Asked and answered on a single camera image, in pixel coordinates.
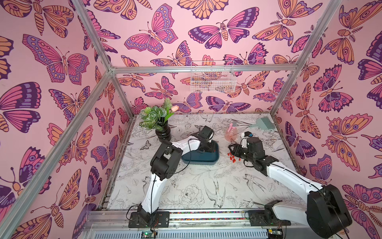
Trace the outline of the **teal plastic storage box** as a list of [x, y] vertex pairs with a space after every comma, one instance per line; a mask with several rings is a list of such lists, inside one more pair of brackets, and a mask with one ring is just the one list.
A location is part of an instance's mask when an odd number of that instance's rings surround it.
[[219, 160], [219, 146], [215, 140], [211, 141], [212, 152], [203, 151], [201, 148], [189, 151], [182, 156], [182, 161], [186, 164], [214, 165]]

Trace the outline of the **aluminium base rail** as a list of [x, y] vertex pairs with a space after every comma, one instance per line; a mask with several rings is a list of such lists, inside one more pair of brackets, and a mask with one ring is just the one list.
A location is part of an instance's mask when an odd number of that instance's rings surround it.
[[95, 211], [82, 239], [317, 239], [310, 227], [296, 222], [266, 224], [261, 209], [165, 210], [153, 228], [138, 224], [131, 211]]

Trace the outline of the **green dustpan brush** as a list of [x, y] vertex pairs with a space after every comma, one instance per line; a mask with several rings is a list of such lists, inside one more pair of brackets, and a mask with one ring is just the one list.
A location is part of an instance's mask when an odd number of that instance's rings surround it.
[[276, 129], [276, 126], [268, 117], [261, 117], [256, 119], [256, 122], [254, 124], [251, 124], [249, 127], [256, 127], [261, 130], [274, 130]]

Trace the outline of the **green plant in black vase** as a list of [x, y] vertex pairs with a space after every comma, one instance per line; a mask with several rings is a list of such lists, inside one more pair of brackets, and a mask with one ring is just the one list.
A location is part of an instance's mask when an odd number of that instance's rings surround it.
[[179, 106], [173, 105], [171, 101], [166, 98], [162, 106], [146, 107], [139, 113], [142, 121], [139, 126], [146, 130], [155, 130], [156, 136], [159, 141], [171, 140], [171, 129], [168, 120], [179, 110]]

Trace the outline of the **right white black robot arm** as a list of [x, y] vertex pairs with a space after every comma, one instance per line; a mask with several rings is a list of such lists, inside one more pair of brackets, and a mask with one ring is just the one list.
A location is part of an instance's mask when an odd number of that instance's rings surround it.
[[235, 143], [228, 148], [233, 156], [252, 163], [252, 168], [283, 184], [306, 203], [303, 206], [274, 200], [266, 204], [264, 220], [267, 224], [273, 221], [296, 222], [309, 226], [323, 239], [335, 236], [352, 225], [345, 201], [334, 185], [322, 185], [293, 172], [278, 159], [265, 155], [257, 146], [244, 148]]

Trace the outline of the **pink spray bottle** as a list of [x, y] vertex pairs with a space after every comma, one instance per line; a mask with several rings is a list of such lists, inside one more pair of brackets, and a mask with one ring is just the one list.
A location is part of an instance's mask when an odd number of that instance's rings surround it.
[[225, 139], [228, 142], [234, 142], [237, 139], [238, 133], [237, 133], [236, 125], [237, 125], [237, 122], [230, 123], [228, 129], [225, 132]]

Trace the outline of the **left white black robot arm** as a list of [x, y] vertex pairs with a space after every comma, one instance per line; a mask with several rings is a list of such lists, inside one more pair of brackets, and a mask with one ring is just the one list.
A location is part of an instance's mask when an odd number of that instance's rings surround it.
[[181, 160], [190, 164], [213, 165], [219, 159], [218, 143], [212, 139], [189, 136], [176, 142], [164, 141], [154, 154], [151, 166], [151, 179], [143, 202], [137, 206], [129, 218], [130, 228], [168, 227], [168, 212], [159, 211], [159, 201], [167, 181], [180, 173]]

